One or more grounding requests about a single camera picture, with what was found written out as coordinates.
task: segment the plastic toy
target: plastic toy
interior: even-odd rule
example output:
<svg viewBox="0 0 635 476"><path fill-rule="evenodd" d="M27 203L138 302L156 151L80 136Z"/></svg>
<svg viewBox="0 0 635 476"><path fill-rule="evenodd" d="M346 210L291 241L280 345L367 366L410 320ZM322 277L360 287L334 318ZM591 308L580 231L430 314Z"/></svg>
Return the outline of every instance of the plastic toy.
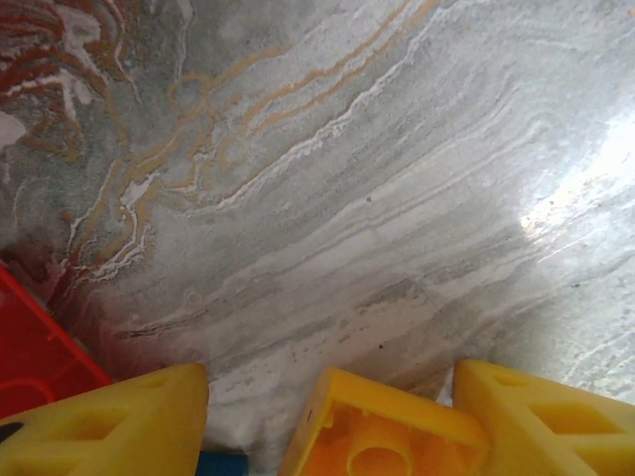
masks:
<svg viewBox="0 0 635 476"><path fill-rule="evenodd" d="M244 454L202 451L195 476L247 476L248 463Z"/></svg>
<svg viewBox="0 0 635 476"><path fill-rule="evenodd" d="M0 476L191 476L201 365L171 367L0 420Z"/></svg>
<svg viewBox="0 0 635 476"><path fill-rule="evenodd" d="M0 266L0 418L109 383Z"/></svg>
<svg viewBox="0 0 635 476"><path fill-rule="evenodd" d="M473 416L328 368L278 474L477 475L488 449Z"/></svg>
<svg viewBox="0 0 635 476"><path fill-rule="evenodd" d="M492 439L483 476L633 476L635 407L499 367L462 361L454 406Z"/></svg>

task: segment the red plastic block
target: red plastic block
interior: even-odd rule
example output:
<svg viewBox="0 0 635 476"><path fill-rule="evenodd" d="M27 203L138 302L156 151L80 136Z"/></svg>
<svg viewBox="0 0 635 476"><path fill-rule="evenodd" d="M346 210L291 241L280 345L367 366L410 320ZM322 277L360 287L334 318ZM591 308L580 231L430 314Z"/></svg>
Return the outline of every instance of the red plastic block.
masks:
<svg viewBox="0 0 635 476"><path fill-rule="evenodd" d="M0 418L110 384L0 266Z"/></svg>

